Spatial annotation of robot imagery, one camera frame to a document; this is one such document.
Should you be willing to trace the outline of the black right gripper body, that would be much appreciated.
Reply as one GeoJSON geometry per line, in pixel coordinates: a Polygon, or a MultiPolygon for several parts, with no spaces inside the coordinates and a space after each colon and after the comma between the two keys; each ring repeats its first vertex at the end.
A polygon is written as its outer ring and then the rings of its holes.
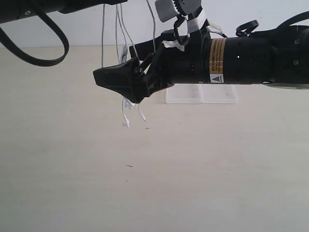
{"type": "Polygon", "coordinates": [[[143,77],[147,82],[147,96],[175,84],[207,83],[209,78],[205,62],[211,45],[209,31],[195,31],[188,37],[164,31],[155,38],[156,52],[152,54],[150,67],[143,77]]]}

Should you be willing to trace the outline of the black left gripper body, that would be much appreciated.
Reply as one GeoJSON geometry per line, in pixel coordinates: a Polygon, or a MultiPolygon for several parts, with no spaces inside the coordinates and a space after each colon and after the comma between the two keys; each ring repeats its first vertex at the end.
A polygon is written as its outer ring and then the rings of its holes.
{"type": "Polygon", "coordinates": [[[127,2],[127,0],[65,0],[65,7],[59,10],[59,12],[62,14],[69,14],[97,5],[117,5],[124,2],[127,2]]]}

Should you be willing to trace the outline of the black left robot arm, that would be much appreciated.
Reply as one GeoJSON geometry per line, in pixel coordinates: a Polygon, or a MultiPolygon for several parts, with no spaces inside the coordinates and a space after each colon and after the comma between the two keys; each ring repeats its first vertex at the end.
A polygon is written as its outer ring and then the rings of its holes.
{"type": "Polygon", "coordinates": [[[2,0],[0,22],[7,23],[35,16],[33,6],[39,7],[44,13],[69,14],[97,5],[116,5],[124,2],[124,0],[2,0]]]}

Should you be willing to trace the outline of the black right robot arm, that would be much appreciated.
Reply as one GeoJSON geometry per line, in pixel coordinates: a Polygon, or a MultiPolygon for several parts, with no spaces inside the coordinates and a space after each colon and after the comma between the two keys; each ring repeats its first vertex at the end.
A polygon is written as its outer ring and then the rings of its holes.
{"type": "Polygon", "coordinates": [[[138,45],[138,57],[93,72],[99,87],[133,103],[175,84],[309,86],[309,28],[288,26],[247,37],[202,35],[184,51],[159,44],[155,53],[138,45]]]}

